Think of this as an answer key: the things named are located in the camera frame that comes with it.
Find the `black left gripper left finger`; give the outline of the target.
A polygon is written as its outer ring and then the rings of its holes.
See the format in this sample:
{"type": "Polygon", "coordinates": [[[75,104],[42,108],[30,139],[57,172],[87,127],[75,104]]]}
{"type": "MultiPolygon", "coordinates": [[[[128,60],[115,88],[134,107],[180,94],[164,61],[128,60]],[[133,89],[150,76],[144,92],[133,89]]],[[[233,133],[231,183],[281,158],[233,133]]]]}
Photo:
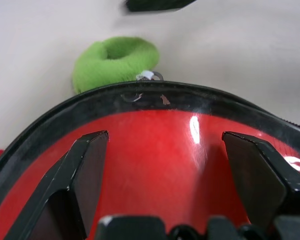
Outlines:
{"type": "Polygon", "coordinates": [[[84,240],[100,199],[108,132],[78,138],[46,172],[6,240],[84,240]]]}

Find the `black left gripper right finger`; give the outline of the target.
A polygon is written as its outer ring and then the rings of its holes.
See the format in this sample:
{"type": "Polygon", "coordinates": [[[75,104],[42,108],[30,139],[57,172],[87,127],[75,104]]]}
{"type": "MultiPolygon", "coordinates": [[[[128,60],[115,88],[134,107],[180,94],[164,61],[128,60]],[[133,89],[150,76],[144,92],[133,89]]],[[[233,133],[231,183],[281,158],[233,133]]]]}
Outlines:
{"type": "Polygon", "coordinates": [[[266,140],[222,134],[235,189],[249,221],[268,228],[279,215],[300,215],[300,172],[266,140]]]}

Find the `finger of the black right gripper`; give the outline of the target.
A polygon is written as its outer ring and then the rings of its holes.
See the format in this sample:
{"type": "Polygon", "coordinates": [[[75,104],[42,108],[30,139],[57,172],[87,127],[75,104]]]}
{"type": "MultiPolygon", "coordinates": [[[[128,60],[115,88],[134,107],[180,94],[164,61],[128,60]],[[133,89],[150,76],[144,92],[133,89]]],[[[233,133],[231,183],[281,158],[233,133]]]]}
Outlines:
{"type": "Polygon", "coordinates": [[[196,0],[127,0],[130,12],[157,12],[182,9],[196,0]]]}

